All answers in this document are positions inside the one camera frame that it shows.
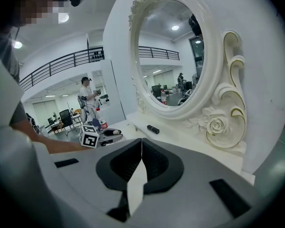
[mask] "balcony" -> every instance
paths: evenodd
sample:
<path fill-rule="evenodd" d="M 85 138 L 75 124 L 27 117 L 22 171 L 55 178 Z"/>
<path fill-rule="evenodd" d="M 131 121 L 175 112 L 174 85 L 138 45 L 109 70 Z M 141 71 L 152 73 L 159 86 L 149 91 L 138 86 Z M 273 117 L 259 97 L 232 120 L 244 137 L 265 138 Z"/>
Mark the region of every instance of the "balcony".
<path fill-rule="evenodd" d="M 176 51 L 165 50 L 155 47 L 139 47 L 139 57 L 148 58 L 162 58 L 170 60 L 180 60 L 179 53 Z M 59 57 L 45 65 L 39 67 L 24 79 L 20 81 L 20 87 L 27 91 L 34 85 L 38 84 L 42 80 L 51 77 L 54 74 L 62 72 L 72 67 L 77 67 L 81 64 L 98 62 L 104 60 L 105 53 L 103 47 L 89 48 L 67 54 L 63 57 Z"/>

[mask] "ceiling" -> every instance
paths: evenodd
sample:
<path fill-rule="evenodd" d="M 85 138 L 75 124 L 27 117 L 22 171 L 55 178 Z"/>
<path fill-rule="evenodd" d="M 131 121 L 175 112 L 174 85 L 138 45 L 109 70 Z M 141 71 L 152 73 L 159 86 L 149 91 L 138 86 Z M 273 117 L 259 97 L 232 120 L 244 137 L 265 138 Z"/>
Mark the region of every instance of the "ceiling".
<path fill-rule="evenodd" d="M 150 13 L 144 20 L 142 31 L 171 40 L 191 31 L 188 20 L 192 12 L 182 3 L 174 0 L 159 0 L 151 4 L 148 9 Z M 172 30 L 174 25 L 178 25 L 179 29 Z"/>
<path fill-rule="evenodd" d="M 93 73 L 93 81 L 95 83 L 95 86 L 100 86 L 100 81 L 98 79 L 99 76 L 102 76 L 102 72 L 94 71 Z M 81 88 L 81 79 L 82 77 L 87 77 L 87 74 L 81 74 L 66 80 L 63 80 L 55 85 L 52 85 L 33 97 L 31 97 L 29 100 L 44 100 L 44 99 L 55 99 L 57 97 L 61 97 L 62 95 L 70 95 L 74 93 L 78 93 Z M 56 97 L 45 97 L 46 95 L 56 95 Z"/>
<path fill-rule="evenodd" d="M 84 0 L 79 6 L 72 7 L 65 3 L 59 12 L 67 12 L 69 20 L 58 24 L 58 14 L 45 14 L 35 24 L 21 27 L 18 33 L 23 47 L 16 50 L 16 55 L 21 62 L 37 49 L 40 49 L 63 37 L 72 37 L 78 33 L 85 34 L 94 29 L 104 29 L 108 16 L 116 0 Z M 17 28 L 12 31 L 15 38 Z"/>
<path fill-rule="evenodd" d="M 143 76 L 146 75 L 157 75 L 161 74 L 164 70 L 173 69 L 176 66 L 173 65 L 141 65 Z"/>

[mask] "camera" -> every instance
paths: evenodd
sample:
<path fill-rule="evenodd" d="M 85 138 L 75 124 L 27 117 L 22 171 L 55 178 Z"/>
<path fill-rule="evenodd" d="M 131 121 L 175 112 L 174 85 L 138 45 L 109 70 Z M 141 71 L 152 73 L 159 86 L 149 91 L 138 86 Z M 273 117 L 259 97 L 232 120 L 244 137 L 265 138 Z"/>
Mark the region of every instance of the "camera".
<path fill-rule="evenodd" d="M 98 95 L 100 95 L 101 94 L 101 89 L 94 90 L 94 93 L 97 93 Z"/>

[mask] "small bottle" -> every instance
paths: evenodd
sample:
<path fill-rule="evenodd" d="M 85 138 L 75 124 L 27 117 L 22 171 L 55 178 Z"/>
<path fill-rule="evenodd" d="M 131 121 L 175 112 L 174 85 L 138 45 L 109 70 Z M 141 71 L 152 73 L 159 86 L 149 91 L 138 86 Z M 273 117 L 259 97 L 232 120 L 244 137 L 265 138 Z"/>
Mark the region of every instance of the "small bottle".
<path fill-rule="evenodd" d="M 161 90 L 161 103 L 163 103 L 164 105 L 167 104 L 167 96 L 163 89 Z"/>
<path fill-rule="evenodd" d="M 101 127 L 102 129 L 107 128 L 107 127 L 108 127 L 108 124 L 106 123 L 105 118 L 100 114 L 100 108 L 96 108 L 96 111 L 97 111 L 97 113 L 98 113 L 100 127 Z"/>

